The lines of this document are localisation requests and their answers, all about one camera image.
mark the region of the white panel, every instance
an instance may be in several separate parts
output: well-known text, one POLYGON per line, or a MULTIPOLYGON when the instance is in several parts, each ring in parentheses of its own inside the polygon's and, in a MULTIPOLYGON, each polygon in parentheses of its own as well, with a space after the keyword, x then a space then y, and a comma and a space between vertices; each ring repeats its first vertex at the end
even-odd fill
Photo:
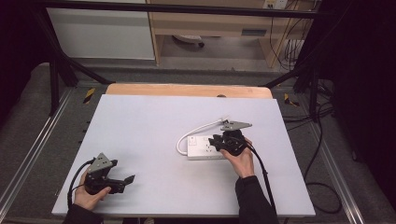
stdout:
MULTIPOLYGON (((276 100, 216 97, 103 95, 52 210, 67 212, 66 192, 78 167, 104 152, 119 160, 110 178, 136 175, 124 193, 106 197, 95 212, 116 217, 232 217, 237 179, 226 160, 189 161, 176 151, 184 133, 229 115, 252 123, 242 130, 268 172, 276 210, 284 217, 315 214, 276 100)), ((220 125, 197 134, 221 134, 220 125)), ((187 149, 187 140, 180 144, 187 149)), ((263 191, 259 162, 255 174, 263 191)))
POLYGON ((70 57, 154 60, 147 12, 62 8, 48 12, 62 49, 70 57))

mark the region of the table surface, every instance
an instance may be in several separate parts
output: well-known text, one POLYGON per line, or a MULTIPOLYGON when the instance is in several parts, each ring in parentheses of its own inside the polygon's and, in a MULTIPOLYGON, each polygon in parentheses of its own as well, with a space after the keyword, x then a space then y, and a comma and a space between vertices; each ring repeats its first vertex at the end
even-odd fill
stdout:
POLYGON ((136 84, 114 83, 106 94, 117 95, 174 95, 174 96, 226 96, 238 98, 272 99, 268 88, 246 86, 180 85, 180 84, 136 84))
MULTIPOLYGON (((118 166, 109 178, 136 175, 124 193, 106 197, 95 213, 110 217, 236 217, 237 179, 226 160, 188 161, 176 151, 184 133, 224 115, 252 123, 242 130, 268 171, 280 217, 314 216, 276 100, 195 96, 103 95, 52 210, 67 213, 66 193, 78 167, 103 152, 118 166)), ((194 135, 221 134, 213 126, 194 135)), ((186 141, 181 148, 186 148, 186 141)), ((267 196, 262 171, 257 174, 267 196)))

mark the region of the hand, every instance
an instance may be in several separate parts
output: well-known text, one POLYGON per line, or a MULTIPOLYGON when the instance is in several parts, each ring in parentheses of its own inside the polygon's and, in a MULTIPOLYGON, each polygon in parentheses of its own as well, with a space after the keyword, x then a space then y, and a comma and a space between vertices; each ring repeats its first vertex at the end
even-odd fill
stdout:
POLYGON ((104 188, 95 195, 89 194, 85 190, 84 186, 85 176, 87 175, 87 173, 88 169, 84 172, 84 174, 82 174, 81 179, 79 180, 79 187, 76 189, 75 193, 75 204, 92 211, 93 208, 98 204, 98 202, 102 201, 111 191, 111 187, 104 188))
POLYGON ((233 165, 233 169, 241 178, 254 175, 253 155, 249 148, 245 148, 244 151, 237 157, 231 155, 225 149, 221 149, 220 152, 225 159, 230 161, 230 163, 233 165))

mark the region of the white cabinet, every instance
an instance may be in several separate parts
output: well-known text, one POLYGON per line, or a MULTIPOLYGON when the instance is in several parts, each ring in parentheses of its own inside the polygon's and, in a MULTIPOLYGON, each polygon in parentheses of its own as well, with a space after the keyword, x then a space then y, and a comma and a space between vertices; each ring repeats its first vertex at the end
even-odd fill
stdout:
POLYGON ((147 12, 48 8, 48 13, 69 57, 154 60, 147 12))

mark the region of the black sleeve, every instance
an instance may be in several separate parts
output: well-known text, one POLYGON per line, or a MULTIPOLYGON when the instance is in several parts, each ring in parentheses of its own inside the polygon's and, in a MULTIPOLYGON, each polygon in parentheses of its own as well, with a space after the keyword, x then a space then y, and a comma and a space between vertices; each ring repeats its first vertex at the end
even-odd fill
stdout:
POLYGON ((63 224, 101 224, 103 219, 95 213, 72 204, 63 224))
POLYGON ((275 210, 262 192, 257 176, 239 178, 235 184, 235 192, 239 203, 239 223, 279 223, 275 210))

